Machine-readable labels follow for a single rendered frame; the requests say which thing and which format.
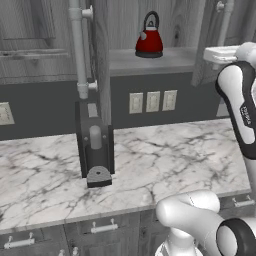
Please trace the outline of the grey wooden cabinet shelf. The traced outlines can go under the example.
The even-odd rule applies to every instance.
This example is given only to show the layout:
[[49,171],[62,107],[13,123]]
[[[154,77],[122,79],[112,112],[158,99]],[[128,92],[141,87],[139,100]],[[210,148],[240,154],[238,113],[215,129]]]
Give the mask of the grey wooden cabinet shelf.
[[133,49],[110,50],[110,76],[132,76],[192,72],[196,48],[165,48],[160,58],[141,58]]

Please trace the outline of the dark grey coffee machine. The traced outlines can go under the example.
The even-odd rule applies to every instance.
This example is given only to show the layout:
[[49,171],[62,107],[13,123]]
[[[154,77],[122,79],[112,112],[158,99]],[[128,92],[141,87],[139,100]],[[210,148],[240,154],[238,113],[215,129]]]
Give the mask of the dark grey coffee machine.
[[113,127],[105,125],[98,113],[88,115],[88,100],[75,103],[76,137],[82,177],[88,188],[112,184],[115,173]]

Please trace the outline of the grey wooden drawer front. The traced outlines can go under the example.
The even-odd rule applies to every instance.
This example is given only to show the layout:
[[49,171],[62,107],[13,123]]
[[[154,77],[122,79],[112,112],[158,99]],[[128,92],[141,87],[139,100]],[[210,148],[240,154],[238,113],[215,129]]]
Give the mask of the grey wooden drawer front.
[[[91,233],[93,222],[109,225],[111,218],[118,225],[116,230]],[[79,256],[137,256],[139,220],[139,214],[134,212],[65,224],[70,255],[78,247]]]
[[[30,232],[34,234],[35,238],[33,245],[12,249],[4,248],[4,244],[10,236],[13,237],[14,241],[20,241],[28,239]],[[0,235],[0,256],[58,256],[60,249],[64,249],[65,256],[69,256],[62,225]]]
[[247,195],[250,195],[250,197],[252,198],[252,196],[249,192],[240,193],[240,194],[221,195],[219,197],[219,199],[220,199],[220,212],[219,212],[220,216],[223,217],[224,219],[235,218],[235,217],[253,217],[256,202],[255,202],[255,205],[236,208],[232,201],[232,198],[234,198],[234,197],[236,198],[237,201],[244,201],[246,199]]

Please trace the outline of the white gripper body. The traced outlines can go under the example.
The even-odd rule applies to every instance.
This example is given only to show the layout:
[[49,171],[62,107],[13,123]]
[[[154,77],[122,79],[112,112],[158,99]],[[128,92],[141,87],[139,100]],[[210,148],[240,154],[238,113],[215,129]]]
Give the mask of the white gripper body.
[[236,52],[238,45],[207,47],[204,50],[203,59],[213,64],[223,65],[237,60]]

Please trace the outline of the grey wooden cabinet door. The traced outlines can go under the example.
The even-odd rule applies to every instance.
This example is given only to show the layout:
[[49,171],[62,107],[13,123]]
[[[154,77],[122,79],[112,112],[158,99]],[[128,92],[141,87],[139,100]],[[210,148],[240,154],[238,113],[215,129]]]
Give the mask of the grey wooden cabinet door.
[[96,74],[100,94],[103,123],[111,124],[111,89],[109,70],[108,3],[91,0],[93,7],[93,43],[95,46]]
[[0,0],[0,84],[75,78],[69,0]]
[[[223,20],[223,12],[216,11],[219,0],[206,0],[197,55],[191,84],[194,87],[215,80],[220,66],[203,59],[207,47],[216,47]],[[223,46],[256,42],[256,0],[235,0]]]

